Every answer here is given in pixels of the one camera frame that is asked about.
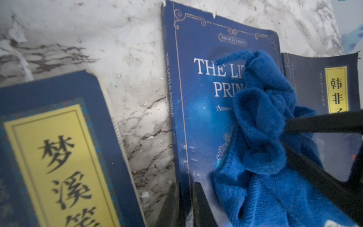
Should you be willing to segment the dark blue yellow-label book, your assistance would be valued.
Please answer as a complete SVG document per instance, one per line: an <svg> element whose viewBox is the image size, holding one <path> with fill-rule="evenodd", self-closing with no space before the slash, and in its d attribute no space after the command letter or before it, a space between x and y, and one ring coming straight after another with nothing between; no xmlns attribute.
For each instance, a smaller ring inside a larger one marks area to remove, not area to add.
<svg viewBox="0 0 363 227"><path fill-rule="evenodd" d="M1 88L1 226L145 226L121 141L86 71Z"/></svg>

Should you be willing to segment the blue Little Prince book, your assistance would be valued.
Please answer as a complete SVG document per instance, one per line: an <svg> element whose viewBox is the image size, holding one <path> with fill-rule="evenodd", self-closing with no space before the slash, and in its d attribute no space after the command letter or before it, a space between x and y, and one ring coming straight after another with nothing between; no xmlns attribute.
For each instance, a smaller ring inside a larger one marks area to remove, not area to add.
<svg viewBox="0 0 363 227"><path fill-rule="evenodd" d="M238 51L267 52L282 70L278 34L209 12L166 1L162 7L176 179L183 211L191 211L192 185L199 182L218 226L231 223L212 184L237 125L233 96L245 88L244 60L217 66Z"/></svg>

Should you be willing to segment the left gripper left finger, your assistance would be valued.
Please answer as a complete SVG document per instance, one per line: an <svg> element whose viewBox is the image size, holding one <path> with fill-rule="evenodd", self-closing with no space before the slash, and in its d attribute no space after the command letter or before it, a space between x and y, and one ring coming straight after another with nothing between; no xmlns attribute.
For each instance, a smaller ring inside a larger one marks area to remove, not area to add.
<svg viewBox="0 0 363 227"><path fill-rule="evenodd" d="M181 226L181 197L180 183L175 182L170 186L162 206L155 227L180 227Z"/></svg>

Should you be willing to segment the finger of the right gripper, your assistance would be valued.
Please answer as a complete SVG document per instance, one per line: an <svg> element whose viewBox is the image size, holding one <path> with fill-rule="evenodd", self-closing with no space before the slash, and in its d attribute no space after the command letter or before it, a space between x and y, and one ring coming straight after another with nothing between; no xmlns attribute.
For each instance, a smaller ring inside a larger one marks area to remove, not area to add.
<svg viewBox="0 0 363 227"><path fill-rule="evenodd" d="M285 132L362 133L363 111L288 119Z"/></svg>
<svg viewBox="0 0 363 227"><path fill-rule="evenodd" d="M363 148L354 160L347 182L341 182L306 156L285 145L288 164L319 189L357 225L363 224Z"/></svg>

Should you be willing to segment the blue microfiber cloth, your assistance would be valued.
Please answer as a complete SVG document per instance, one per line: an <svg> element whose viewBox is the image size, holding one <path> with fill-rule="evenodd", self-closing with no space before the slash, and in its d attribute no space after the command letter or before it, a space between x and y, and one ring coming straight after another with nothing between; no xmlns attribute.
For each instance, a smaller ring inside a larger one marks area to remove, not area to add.
<svg viewBox="0 0 363 227"><path fill-rule="evenodd" d="M245 89L233 97L238 121L213 177L221 207L234 227L323 227L354 222L286 163L283 144L321 166L310 133L284 133L287 119L314 116L264 51L240 51L216 61L244 60Z"/></svg>

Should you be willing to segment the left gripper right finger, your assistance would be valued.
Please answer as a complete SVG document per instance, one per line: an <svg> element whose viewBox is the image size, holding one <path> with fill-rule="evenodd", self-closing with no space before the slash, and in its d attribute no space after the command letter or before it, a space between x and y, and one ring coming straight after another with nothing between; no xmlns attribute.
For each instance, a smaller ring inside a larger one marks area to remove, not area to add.
<svg viewBox="0 0 363 227"><path fill-rule="evenodd" d="M195 182L192 188L192 209L195 227L217 227L202 185Z"/></svg>

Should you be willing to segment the navy yellow-label book right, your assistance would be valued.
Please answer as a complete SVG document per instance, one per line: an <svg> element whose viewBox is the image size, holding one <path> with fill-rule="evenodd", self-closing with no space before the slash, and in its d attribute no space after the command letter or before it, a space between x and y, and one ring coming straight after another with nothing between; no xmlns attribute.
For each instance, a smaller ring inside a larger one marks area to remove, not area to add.
<svg viewBox="0 0 363 227"><path fill-rule="evenodd" d="M358 54L312 58L283 53L284 72L293 85L298 104L318 115L358 111ZM320 160L326 172L348 181L362 144L358 133L315 133Z"/></svg>

